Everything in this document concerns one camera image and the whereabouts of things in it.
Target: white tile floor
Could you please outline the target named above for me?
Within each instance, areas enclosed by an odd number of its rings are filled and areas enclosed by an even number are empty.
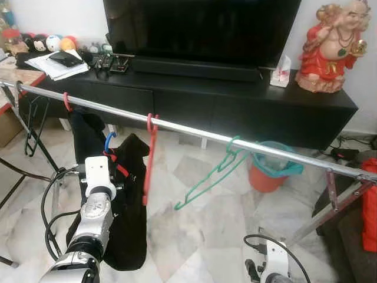
[[[118,146],[131,132],[146,143],[145,130],[122,129],[111,147]],[[75,163],[73,139],[59,123],[49,120],[42,140],[59,166]],[[248,182],[244,162],[225,181],[187,205],[173,209],[183,201],[190,186],[204,178],[225,155],[225,146],[209,142],[206,150],[184,142],[177,133],[160,131],[148,204],[148,254],[144,266],[133,272],[118,272],[101,264],[101,282],[168,282],[168,283],[247,283],[250,282],[244,260],[262,263],[262,257],[243,243],[243,237],[258,227],[282,237],[294,232],[310,219],[316,198],[325,188],[323,171],[306,166],[301,176],[291,177],[271,194],[255,191]],[[50,176],[51,168],[37,152],[33,158],[23,155],[24,134],[19,134],[0,156],[30,172]],[[217,180],[213,176],[209,182]],[[0,166],[0,198],[16,182],[17,174]],[[0,211],[0,255],[20,263],[17,269],[0,264],[0,282],[35,283],[53,263],[44,246],[44,229],[39,213],[45,183],[26,179]],[[75,177],[66,179],[61,190],[61,212],[80,206],[80,191]],[[46,210],[51,213],[51,196]],[[58,221],[57,240],[65,246],[65,233],[72,217]],[[293,251],[303,262],[312,282],[337,282],[322,240],[310,234]],[[302,274],[291,264],[295,282],[303,282]]]

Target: green hanger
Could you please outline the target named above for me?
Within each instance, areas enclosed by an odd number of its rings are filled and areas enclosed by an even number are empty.
[[[241,164],[250,154],[250,152],[246,151],[246,150],[243,150],[243,149],[239,149],[239,150],[236,150],[236,151],[233,151],[231,149],[231,146],[233,144],[233,142],[235,140],[238,140],[240,138],[240,136],[236,136],[234,138],[232,138],[232,140],[228,143],[228,145],[226,146],[226,156],[225,158],[203,179],[201,180],[200,182],[198,182],[198,184],[196,184],[195,186],[193,186],[190,191],[188,193],[186,193],[185,195],[185,198],[184,198],[184,203],[181,203],[181,202],[178,202],[174,209],[175,210],[180,210],[181,208],[183,208],[184,206],[188,205],[190,202],[192,202],[193,200],[195,200],[196,198],[198,198],[199,196],[201,196],[202,194],[204,194],[205,192],[207,192],[208,190],[210,190],[211,188],[213,188],[215,185],[217,185],[218,183],[220,183],[222,180],[224,180],[231,172],[233,172],[239,164]],[[240,153],[240,152],[246,152],[245,155],[224,175],[222,176],[219,180],[217,180],[216,182],[214,182],[212,185],[210,185],[209,187],[207,187],[206,189],[202,190],[200,193],[196,194],[195,196],[189,198],[189,196],[201,185],[203,184],[205,181],[207,181],[213,173],[215,173],[216,171],[218,173],[222,172],[224,169],[226,169],[227,167],[229,167],[234,161],[235,159],[237,158],[237,155]]]

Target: red statue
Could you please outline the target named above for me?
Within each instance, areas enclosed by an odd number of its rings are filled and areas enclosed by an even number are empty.
[[[309,30],[296,81],[309,91],[334,93],[344,79],[344,67],[352,69],[366,52],[361,32],[368,28],[370,7],[366,0],[353,0],[347,7],[330,4],[317,11],[321,23]]]

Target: white wall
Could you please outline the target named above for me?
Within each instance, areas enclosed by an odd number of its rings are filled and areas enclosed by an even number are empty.
[[[292,59],[293,68],[300,66],[298,57],[308,29],[318,23],[317,9],[331,2],[346,4],[349,0],[302,0],[283,52]],[[371,25],[363,34],[369,44],[368,53],[353,70],[346,71],[344,89],[360,108],[345,127],[348,131],[377,133],[377,5],[373,2],[369,0]],[[75,35],[82,41],[103,40],[107,32],[102,0],[11,0],[11,4],[23,32]]]

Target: television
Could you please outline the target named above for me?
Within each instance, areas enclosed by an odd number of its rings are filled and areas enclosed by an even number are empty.
[[[104,0],[115,54],[275,67],[300,0]]]

